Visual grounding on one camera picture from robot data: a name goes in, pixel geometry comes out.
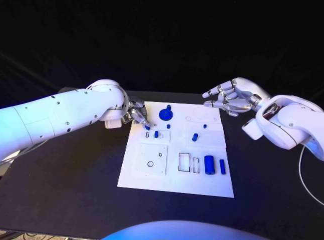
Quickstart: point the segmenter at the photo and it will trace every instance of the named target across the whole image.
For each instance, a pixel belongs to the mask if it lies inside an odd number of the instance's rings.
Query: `white board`
[[[146,130],[142,124],[132,124],[117,186],[233,198],[218,109],[149,101],[145,105],[147,120],[155,126]],[[171,105],[174,116],[169,121],[162,121],[158,114],[166,105]],[[198,134],[197,141],[192,141],[194,133]],[[214,175],[205,174],[207,155],[214,157]],[[220,171],[220,159],[224,160],[226,174]]]

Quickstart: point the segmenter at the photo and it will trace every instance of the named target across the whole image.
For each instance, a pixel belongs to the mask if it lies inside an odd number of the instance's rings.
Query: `blue object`
[[[213,175],[214,174],[214,157],[213,156],[204,157],[204,164],[205,164],[205,174]]]
[[[159,118],[162,121],[168,121],[172,118],[171,106],[168,105],[165,109],[159,112]]]
[[[192,135],[192,141],[194,141],[194,142],[197,141],[197,138],[198,138],[198,134],[195,133],[195,134]]]
[[[224,160],[220,159],[221,174],[226,174]]]

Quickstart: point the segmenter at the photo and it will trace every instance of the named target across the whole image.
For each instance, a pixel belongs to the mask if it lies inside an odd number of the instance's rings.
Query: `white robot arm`
[[[204,106],[223,109],[234,117],[250,109],[256,111],[256,118],[243,125],[252,139],[265,135],[276,146],[288,150],[302,144],[324,161],[324,111],[312,102],[297,96],[270,97],[242,77],[216,86],[202,97],[216,94],[218,100],[205,101]]]
[[[150,127],[143,101],[130,99],[119,83],[108,79],[95,81],[87,89],[0,109],[0,161],[98,120],[108,129],[121,127],[121,120]]]

